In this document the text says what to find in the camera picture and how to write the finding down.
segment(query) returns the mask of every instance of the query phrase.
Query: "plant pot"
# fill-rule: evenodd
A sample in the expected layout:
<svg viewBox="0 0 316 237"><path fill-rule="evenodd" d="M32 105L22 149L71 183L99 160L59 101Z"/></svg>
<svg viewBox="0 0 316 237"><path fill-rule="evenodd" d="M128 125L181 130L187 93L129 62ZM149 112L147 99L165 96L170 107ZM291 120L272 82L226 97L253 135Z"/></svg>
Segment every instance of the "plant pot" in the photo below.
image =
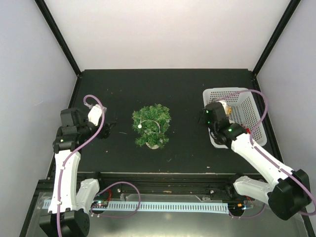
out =
<svg viewBox="0 0 316 237"><path fill-rule="evenodd" d="M153 149L153 150L155 150L155 149L158 149L159 148L159 146L158 145L154 145L153 147L151 147L147 142L146 142L146 145L150 148L150 149Z"/></svg>

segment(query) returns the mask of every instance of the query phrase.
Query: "gray floor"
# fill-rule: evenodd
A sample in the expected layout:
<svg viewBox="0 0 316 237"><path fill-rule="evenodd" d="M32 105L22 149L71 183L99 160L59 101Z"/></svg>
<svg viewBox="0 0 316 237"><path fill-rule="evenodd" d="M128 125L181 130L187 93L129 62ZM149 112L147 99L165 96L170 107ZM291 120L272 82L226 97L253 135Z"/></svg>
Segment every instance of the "gray floor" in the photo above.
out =
<svg viewBox="0 0 316 237"><path fill-rule="evenodd" d="M42 194L32 217L28 237L45 237L38 225ZM260 206L247 211L252 215ZM269 209L250 220L232 219L225 214L139 212L126 219L90 217L88 237L307 237L302 218L297 215L288 221L278 219Z"/></svg>

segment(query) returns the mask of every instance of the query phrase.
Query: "gray wall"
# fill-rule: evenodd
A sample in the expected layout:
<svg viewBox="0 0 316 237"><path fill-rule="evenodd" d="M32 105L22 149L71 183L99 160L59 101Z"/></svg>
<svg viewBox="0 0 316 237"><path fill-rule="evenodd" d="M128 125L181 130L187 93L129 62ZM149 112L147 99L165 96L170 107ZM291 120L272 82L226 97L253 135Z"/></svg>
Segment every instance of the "gray wall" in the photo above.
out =
<svg viewBox="0 0 316 237"><path fill-rule="evenodd" d="M33 0L0 7L0 235L19 236L76 76Z"/></svg>
<svg viewBox="0 0 316 237"><path fill-rule="evenodd" d="M284 162L310 176L316 195L316 1L303 0L276 43L258 80ZM312 217L316 230L316 217Z"/></svg>

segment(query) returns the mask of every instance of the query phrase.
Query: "potted plant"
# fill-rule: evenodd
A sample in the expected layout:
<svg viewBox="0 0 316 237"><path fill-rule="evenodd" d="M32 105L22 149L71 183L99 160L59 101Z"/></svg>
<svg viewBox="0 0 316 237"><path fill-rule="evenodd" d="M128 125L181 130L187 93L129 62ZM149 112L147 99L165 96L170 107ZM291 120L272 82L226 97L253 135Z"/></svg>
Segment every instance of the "potted plant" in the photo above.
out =
<svg viewBox="0 0 316 237"><path fill-rule="evenodd" d="M169 141L164 134L169 128L171 120L169 108L157 104L145 106L133 113L133 129L141 136L135 143L139 146L147 145L150 149L163 148Z"/></svg>

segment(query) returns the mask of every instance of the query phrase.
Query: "white backdrop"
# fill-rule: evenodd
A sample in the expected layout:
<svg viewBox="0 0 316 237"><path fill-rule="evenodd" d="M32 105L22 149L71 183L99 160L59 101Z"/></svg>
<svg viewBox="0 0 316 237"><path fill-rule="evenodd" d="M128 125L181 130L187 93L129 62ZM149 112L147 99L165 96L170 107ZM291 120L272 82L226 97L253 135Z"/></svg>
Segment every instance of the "white backdrop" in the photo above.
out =
<svg viewBox="0 0 316 237"><path fill-rule="evenodd" d="M252 70L289 0L46 0L80 69Z"/></svg>

